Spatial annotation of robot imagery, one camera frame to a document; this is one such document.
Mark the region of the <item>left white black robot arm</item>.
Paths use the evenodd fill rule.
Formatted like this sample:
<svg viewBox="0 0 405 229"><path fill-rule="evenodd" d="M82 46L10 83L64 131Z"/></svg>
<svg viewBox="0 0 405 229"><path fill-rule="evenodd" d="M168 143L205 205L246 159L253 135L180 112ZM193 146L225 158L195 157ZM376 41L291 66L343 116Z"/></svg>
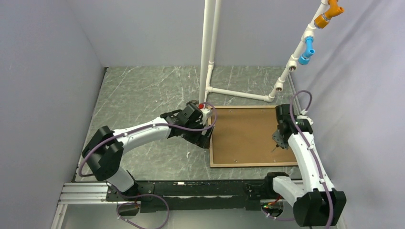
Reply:
<svg viewBox="0 0 405 229"><path fill-rule="evenodd" d="M120 165L124 154L139 146L172 137L181 137L208 149L216 119L217 110L212 104L190 101L183 109L165 112L140 125L115 130L103 126L84 147L78 174L105 181L124 200L132 200L139 192L139 185Z"/></svg>

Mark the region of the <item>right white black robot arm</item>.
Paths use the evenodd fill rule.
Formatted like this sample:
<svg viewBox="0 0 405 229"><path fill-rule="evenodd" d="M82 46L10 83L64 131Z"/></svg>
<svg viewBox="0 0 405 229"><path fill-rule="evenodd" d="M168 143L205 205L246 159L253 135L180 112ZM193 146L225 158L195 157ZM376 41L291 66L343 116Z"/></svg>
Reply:
<svg viewBox="0 0 405 229"><path fill-rule="evenodd" d="M264 194L269 198L283 197L292 206L294 220L301 227L336 226L347 198L336 189L323 167L312 121L305 115L294 115L291 104L276 106L276 121L272 138L278 147L294 153L303 186L298 186L286 173L268 173Z"/></svg>

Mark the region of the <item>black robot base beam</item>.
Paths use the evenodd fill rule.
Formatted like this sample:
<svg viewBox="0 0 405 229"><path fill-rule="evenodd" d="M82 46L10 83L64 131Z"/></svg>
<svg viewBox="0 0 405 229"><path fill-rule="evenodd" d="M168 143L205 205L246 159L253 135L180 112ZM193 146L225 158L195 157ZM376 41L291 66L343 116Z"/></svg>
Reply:
<svg viewBox="0 0 405 229"><path fill-rule="evenodd" d="M278 194L262 179L138 181L138 198L108 187L107 202L136 200L141 213L176 210L244 209L260 211Z"/></svg>

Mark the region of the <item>black wooden picture frame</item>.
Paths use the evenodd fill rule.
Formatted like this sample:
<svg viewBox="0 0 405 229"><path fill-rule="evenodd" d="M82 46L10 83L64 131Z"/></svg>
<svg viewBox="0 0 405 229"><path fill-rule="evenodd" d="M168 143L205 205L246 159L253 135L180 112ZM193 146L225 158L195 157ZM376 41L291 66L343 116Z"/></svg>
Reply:
<svg viewBox="0 0 405 229"><path fill-rule="evenodd" d="M211 168L297 166L292 150L276 146L274 105L217 106L209 148Z"/></svg>

